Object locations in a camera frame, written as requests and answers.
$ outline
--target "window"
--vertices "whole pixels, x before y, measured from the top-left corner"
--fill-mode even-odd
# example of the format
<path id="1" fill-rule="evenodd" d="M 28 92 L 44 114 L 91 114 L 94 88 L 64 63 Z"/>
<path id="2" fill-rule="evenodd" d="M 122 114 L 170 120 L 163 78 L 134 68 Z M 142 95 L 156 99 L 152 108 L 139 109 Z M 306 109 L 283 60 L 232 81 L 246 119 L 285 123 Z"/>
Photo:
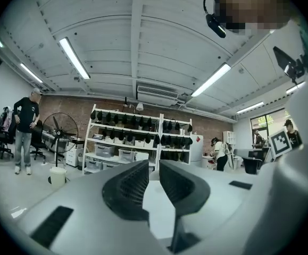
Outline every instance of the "window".
<path id="1" fill-rule="evenodd" d="M 259 131 L 259 134 L 264 139 L 268 139 L 271 134 L 274 134 L 283 128 L 286 130 L 284 124 L 287 119 L 291 119 L 293 127 L 297 129 L 294 121 L 291 118 L 291 115 L 285 109 L 280 109 L 276 112 L 264 114 L 260 117 L 251 119 L 252 130 L 257 129 Z M 253 132 L 252 137 L 254 143 L 255 137 Z"/>

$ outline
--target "white bucket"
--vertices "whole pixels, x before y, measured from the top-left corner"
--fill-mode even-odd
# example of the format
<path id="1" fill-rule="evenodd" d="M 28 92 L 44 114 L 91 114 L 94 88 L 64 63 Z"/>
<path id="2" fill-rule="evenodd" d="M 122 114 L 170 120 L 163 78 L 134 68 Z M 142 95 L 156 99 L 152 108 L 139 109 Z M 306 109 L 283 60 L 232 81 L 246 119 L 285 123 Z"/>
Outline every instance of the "white bucket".
<path id="1" fill-rule="evenodd" d="M 49 170 L 49 174 L 51 177 L 51 184 L 54 190 L 59 189 L 65 184 L 65 174 L 66 170 L 60 167 L 52 167 Z"/>

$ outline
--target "white wall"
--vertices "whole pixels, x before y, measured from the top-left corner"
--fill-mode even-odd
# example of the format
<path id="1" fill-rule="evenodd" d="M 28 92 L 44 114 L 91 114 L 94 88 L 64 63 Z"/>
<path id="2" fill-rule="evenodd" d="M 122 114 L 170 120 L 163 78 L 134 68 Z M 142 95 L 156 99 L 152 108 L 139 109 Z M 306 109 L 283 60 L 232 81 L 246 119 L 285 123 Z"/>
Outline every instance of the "white wall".
<path id="1" fill-rule="evenodd" d="M 243 118 L 233 125 L 233 131 L 236 136 L 237 149 L 251 149 L 252 148 L 252 128 L 251 120 Z"/>
<path id="2" fill-rule="evenodd" d="M 13 108 L 15 102 L 30 96 L 33 87 L 4 62 L 0 65 L 0 114 L 3 108 Z"/>

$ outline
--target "standing fan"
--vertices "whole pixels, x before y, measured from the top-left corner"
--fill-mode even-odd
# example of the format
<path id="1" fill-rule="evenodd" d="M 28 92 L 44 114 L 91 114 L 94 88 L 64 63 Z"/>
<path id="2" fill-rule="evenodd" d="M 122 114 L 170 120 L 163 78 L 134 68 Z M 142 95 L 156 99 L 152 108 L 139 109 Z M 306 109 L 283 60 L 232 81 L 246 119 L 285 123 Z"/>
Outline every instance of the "standing fan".
<path id="1" fill-rule="evenodd" d="M 56 167 L 58 167 L 58 154 L 62 155 L 71 150 L 74 143 L 66 145 L 67 142 L 72 142 L 78 138 L 77 125 L 71 116 L 65 113 L 54 113 L 45 119 L 43 131 L 54 137 L 51 145 L 46 146 L 49 150 L 54 151 Z M 60 143 L 65 143 L 65 146 L 59 147 Z"/>

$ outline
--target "air conditioner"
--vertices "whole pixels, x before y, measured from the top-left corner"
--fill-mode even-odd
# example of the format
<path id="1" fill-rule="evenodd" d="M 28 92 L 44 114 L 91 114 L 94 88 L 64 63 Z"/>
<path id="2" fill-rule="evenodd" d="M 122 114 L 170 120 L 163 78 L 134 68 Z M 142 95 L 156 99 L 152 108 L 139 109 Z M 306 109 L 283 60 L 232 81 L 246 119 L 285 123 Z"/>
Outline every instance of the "air conditioner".
<path id="1" fill-rule="evenodd" d="M 170 107 L 176 105 L 179 94 L 145 86 L 137 87 L 137 99 L 143 103 Z"/>

